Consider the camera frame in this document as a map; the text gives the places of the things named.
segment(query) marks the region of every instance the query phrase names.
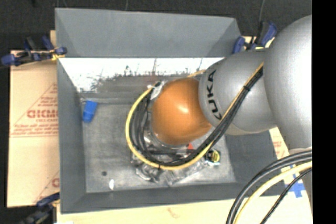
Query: gray box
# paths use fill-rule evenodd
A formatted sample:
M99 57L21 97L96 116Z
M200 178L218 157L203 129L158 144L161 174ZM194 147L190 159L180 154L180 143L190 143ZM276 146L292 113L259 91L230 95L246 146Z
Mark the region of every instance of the gray box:
M127 152L125 141L111 137L123 131L134 99L160 74L136 77L125 73L121 85L116 87L112 74L103 78L103 71L95 71L96 77L90 77L94 83L87 88L84 68L78 63L87 61L92 65L99 58L97 64L88 64L87 69L92 71L103 67L104 61L111 61L105 66L113 66L121 58L129 58L130 63L142 58L184 58L185 62L202 58L206 62L211 57L231 55L240 32L235 19L226 17L57 8L56 36L58 46L68 48L66 58L58 62L62 213L232 199L259 170L276 160L269 132L224 136L226 162L221 165L227 172L220 180L196 180L174 187L133 184L129 188L107 189L109 176L132 169L125 156L121 166L109 165L108 161L118 158L118 150ZM193 69L189 65L187 73ZM184 75L182 68L176 66L175 70L181 72L170 71L170 78ZM108 100L90 125L81 119L85 98Z

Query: gray bin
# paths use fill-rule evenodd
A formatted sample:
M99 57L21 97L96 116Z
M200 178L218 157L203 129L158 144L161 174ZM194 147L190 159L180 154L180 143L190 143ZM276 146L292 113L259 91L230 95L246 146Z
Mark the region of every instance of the gray bin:
M56 35L58 46L68 48L65 60L69 62L78 58L227 57L231 55L240 32L235 19L226 17L57 8ZM138 189L101 190L92 182L102 181L99 163L104 162L103 155L95 154L100 148L93 147L87 137L90 128L82 122L81 99L113 99L109 104L111 110L114 106L114 110L120 113L113 112L108 117L106 113L101 113L94 119L98 126L96 130L106 129L104 122L111 117L109 123L121 133L132 100L153 78L148 77L141 83L131 79L130 84L121 87L118 94L106 88L98 92L82 91L73 82L70 73L60 60L58 115L62 213L232 199L259 170L276 160L269 132L224 136L225 165L230 169L221 183L196 182L175 187L152 185ZM127 87L132 90L125 93L123 89ZM108 141L104 135L111 134L97 131L96 135L100 140ZM97 174L88 170L92 169L92 165L88 164L98 164ZM281 186L267 194L279 193L279 188Z

